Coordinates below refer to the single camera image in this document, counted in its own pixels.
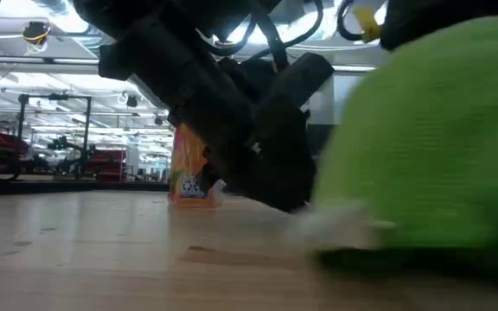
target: green fuzzy object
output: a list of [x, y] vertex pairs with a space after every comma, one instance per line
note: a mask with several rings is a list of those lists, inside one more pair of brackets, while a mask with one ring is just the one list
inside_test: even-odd
[[[394, 225], [377, 231], [378, 250], [361, 253], [376, 263], [392, 251], [394, 265], [451, 258], [498, 271], [498, 17], [401, 47], [353, 91], [343, 118], [314, 213], [366, 201], [374, 219]], [[315, 249], [331, 263], [335, 248]], [[371, 266], [340, 256], [334, 262]]]

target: wooden table surface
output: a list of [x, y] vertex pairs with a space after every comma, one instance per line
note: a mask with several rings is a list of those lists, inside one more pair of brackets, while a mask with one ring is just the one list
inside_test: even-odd
[[290, 216], [155, 193], [0, 197], [0, 310], [498, 311], [498, 289], [440, 277], [330, 280], [280, 242]]

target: green plush toy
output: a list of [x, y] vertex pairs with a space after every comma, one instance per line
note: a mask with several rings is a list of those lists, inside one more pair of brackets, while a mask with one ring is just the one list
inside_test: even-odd
[[336, 268], [498, 278], [498, 17], [407, 44], [367, 76], [296, 229]]

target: yellow tag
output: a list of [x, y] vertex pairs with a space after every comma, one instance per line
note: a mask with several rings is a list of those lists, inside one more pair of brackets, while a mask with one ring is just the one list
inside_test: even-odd
[[353, 14], [361, 25], [364, 34], [362, 40], [366, 43], [380, 38], [381, 26], [374, 18], [374, 11], [368, 7], [354, 8]]

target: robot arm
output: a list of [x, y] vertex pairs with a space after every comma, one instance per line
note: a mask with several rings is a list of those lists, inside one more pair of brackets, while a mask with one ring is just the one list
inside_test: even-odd
[[[317, 54], [287, 62], [285, 48], [297, 42], [282, 42], [267, 15], [279, 0], [74, 2], [84, 19], [117, 40], [101, 48], [99, 74], [121, 80], [136, 74], [169, 107], [169, 121], [186, 124], [207, 145], [207, 165], [198, 175], [203, 189], [222, 179], [288, 213], [310, 200], [316, 167], [300, 107], [334, 70]], [[315, 2], [314, 30], [322, 20], [322, 1]], [[260, 26], [270, 49], [259, 56], [270, 52], [273, 65], [257, 58], [217, 62], [211, 53], [236, 53], [248, 35], [218, 49], [201, 34], [224, 40], [249, 14], [248, 35]]]

